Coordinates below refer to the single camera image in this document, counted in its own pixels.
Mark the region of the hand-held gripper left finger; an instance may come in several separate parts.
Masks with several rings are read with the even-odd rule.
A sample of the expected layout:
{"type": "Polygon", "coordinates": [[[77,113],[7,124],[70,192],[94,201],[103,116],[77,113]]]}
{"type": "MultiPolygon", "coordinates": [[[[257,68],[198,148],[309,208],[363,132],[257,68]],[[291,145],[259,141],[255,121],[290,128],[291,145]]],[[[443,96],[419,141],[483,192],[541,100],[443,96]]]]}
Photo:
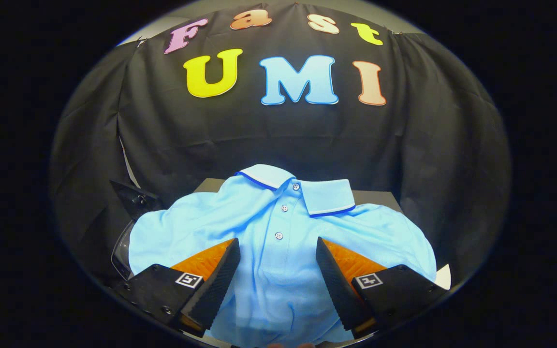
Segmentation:
{"type": "Polygon", "coordinates": [[[210,330],[240,262],[238,238],[172,267],[153,264],[114,286],[122,300],[172,330],[203,337],[210,330]]]}

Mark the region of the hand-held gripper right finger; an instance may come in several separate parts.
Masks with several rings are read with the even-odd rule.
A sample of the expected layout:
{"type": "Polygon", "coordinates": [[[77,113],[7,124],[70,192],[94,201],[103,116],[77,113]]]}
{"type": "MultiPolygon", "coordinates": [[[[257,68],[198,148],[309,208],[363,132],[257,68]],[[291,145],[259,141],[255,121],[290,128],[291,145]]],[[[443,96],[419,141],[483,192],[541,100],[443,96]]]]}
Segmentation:
{"type": "Polygon", "coordinates": [[[321,237],[315,256],[334,309],[356,339],[406,324],[447,292],[404,264],[385,267],[321,237]]]}

